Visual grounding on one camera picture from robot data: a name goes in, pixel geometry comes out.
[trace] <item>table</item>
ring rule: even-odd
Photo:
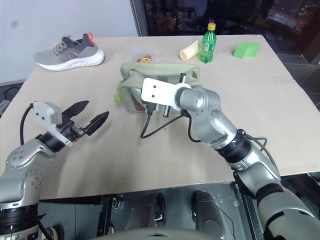
[[[78,127],[106,110],[109,118],[94,135],[58,153],[46,174],[42,199],[233,181],[232,171],[213,149],[188,139],[187,119],[140,139],[146,116],[114,103],[120,66],[133,50],[151,49],[157,62],[183,63],[179,50],[194,40],[201,36],[96,38],[106,54],[99,66],[62,72],[37,66],[0,119],[0,174],[8,154],[19,146],[19,123],[29,103],[51,101],[64,110],[89,100],[74,119]],[[232,56],[238,44],[250,41],[261,43],[256,57]],[[282,176],[320,170],[320,114],[261,35],[219,35],[212,63],[196,57],[188,63],[199,66],[203,87],[220,95],[224,113],[238,128],[268,138],[267,148]],[[166,121],[156,114],[149,131]],[[25,142],[43,132],[29,114]]]

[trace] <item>white wall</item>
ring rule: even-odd
[[[129,0],[0,1],[0,85],[26,79],[33,53],[63,36],[137,36]]]

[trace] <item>small plastic container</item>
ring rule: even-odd
[[[132,52],[130,62],[133,63],[155,63],[156,54],[148,49],[136,49]]]

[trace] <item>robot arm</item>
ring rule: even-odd
[[[34,102],[34,117],[48,132],[16,148],[6,159],[0,177],[0,239],[34,240],[38,237],[38,202],[44,176],[65,146],[71,147],[83,135],[91,135],[107,120],[104,112],[86,127],[71,120],[89,101],[77,102],[64,112],[51,102]]]
[[[257,199],[266,240],[319,239],[320,221],[281,185],[276,166],[223,114],[216,92],[146,78],[141,98],[188,111],[194,134],[226,160],[240,190]]]

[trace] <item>bottle label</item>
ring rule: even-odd
[[[209,43],[205,43],[204,44],[204,50],[205,51],[212,51],[214,49],[214,45],[213,44],[209,44]]]

